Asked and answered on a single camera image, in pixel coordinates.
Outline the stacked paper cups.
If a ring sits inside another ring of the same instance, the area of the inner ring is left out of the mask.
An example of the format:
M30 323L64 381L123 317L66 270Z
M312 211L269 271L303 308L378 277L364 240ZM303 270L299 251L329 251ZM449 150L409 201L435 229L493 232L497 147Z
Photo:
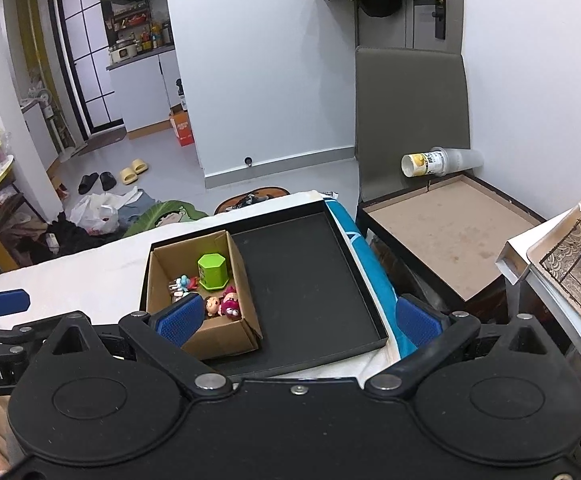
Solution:
M483 155L464 148L440 148L432 151L408 154L401 159L402 174L407 178L424 176L443 177L483 166Z

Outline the kitchen counter cabinet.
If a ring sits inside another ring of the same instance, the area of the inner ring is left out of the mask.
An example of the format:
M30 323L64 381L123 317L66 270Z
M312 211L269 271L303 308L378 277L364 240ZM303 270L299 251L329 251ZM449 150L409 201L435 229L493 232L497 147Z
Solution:
M114 104L131 138L169 126L181 76L168 0L100 0Z

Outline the brown cardboard box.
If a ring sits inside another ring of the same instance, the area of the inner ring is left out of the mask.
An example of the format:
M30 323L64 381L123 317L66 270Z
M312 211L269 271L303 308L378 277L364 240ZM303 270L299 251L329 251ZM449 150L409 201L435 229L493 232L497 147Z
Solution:
M198 259L214 252L224 255L228 260L230 281L225 288L211 292L200 286L198 281L198 289L194 294L201 296L205 304L209 296L220 299L228 286L234 286L240 300L242 318L231 321L220 314L208 318L205 312L202 327L182 348L200 360L254 352L259 349L262 341L262 330L254 299L251 297L245 263L232 236L225 231L216 231L189 240L172 240L162 246L154 246L150 250L145 273L142 309L155 314L175 304L185 295L171 296L169 283L181 275L198 277Z

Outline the black framed glass door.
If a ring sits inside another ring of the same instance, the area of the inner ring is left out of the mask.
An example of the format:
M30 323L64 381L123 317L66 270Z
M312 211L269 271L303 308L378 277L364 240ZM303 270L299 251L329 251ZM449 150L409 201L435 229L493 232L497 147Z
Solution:
M48 0L60 70L79 136L122 125L108 67L109 44L100 0Z

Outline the yellow slippers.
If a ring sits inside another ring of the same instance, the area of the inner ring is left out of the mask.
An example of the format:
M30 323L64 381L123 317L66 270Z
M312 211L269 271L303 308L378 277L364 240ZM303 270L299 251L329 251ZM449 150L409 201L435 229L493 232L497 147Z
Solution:
M143 159L134 159L133 162L128 167L124 167L120 171L119 177L123 185L130 185L138 181L138 177L144 174L148 170L149 166L144 162Z

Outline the white table cloth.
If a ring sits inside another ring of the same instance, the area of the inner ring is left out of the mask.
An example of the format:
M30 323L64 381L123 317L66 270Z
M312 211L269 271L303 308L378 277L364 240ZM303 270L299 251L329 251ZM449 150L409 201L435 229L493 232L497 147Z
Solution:
M105 246L0 274L2 290L23 289L30 297L27 311L0 318L0 328L82 311L96 325L115 324L140 309L143 278L150 246L206 228L285 211L295 206L322 204L317 191L300 192L195 222L168 224Z

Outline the orange cardboard box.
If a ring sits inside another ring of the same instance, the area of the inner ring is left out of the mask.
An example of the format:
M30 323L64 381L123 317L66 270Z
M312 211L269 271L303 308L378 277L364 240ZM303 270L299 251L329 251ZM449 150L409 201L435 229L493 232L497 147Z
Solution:
M178 104L170 110L170 124L181 146L187 146L194 143L193 130L191 127L190 117L181 104Z

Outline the white plastic bag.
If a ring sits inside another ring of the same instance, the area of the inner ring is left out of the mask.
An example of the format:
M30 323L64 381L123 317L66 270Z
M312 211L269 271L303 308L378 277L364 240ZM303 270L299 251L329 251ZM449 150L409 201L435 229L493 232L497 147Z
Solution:
M90 235L112 234L119 228L119 211L136 202L142 195L137 186L123 195L111 192L82 197L69 211L68 220Z

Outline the magenta hooded figurine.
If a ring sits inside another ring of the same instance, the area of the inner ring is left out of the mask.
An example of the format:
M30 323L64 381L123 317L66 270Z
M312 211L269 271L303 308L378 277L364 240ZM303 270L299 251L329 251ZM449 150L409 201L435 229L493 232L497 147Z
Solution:
M242 318L242 310L240 310L240 300L236 288L228 286L220 298L219 314L225 316L231 321L238 321Z

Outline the green hexagonal box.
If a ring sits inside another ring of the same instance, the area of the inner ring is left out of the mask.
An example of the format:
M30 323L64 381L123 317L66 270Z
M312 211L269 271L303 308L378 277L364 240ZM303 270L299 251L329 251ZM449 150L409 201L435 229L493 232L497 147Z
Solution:
M230 281L228 260L217 252L202 255L197 261L197 267L199 285L210 292L225 288Z

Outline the green cartoon cushion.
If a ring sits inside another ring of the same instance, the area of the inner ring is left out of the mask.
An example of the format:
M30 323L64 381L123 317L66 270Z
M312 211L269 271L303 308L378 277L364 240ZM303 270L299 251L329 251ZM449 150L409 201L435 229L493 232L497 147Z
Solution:
M153 205L138 219L133 220L124 236L130 237L160 226L167 226L167 224L192 222L206 217L207 214L204 211L196 209L191 203L168 200L168 202Z

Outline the blue red figurine keychain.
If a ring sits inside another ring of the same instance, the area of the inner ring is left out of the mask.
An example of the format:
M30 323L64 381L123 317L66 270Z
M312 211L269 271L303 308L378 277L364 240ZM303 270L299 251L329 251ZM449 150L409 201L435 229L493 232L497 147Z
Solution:
M198 289L198 277L189 278L187 275L181 275L169 283L168 289L171 296L196 292Z

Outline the black shallow tray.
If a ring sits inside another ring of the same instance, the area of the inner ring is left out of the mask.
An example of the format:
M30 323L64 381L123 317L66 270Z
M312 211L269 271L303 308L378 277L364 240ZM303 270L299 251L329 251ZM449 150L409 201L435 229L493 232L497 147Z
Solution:
M140 308L159 311L167 282L202 252L234 246L250 292L247 323L210 323L185 351L232 379L358 377L398 359L391 326L349 237L323 200L256 214L248 208L156 229Z

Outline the blue flat package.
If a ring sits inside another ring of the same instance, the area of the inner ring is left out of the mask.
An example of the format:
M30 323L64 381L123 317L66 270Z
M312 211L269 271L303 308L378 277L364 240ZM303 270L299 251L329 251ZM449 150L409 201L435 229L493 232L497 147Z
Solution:
M348 214L345 207L333 198L327 198L325 203L327 204L327 207L329 207L331 214L333 214L334 218L341 226L341 229L343 229L348 236L357 257L362 264L362 268L371 282L375 295L379 298L379 303L381 304L386 316L386 320L389 326L391 326L391 333L396 339L400 356L402 358L409 356L417 351L417 346L413 344L409 337L405 335L405 333L402 332L402 329L398 326L397 313L399 296L396 294L394 286L391 285L391 281L389 281L383 266L379 262L379 258L377 258L371 246L360 233L356 222L354 222L353 218L350 217L350 214Z

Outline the grey door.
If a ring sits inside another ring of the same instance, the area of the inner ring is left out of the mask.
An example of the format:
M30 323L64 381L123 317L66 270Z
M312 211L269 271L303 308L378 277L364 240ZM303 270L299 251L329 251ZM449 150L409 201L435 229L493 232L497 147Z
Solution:
M355 11L356 46L462 52L464 0L403 0L389 18Z

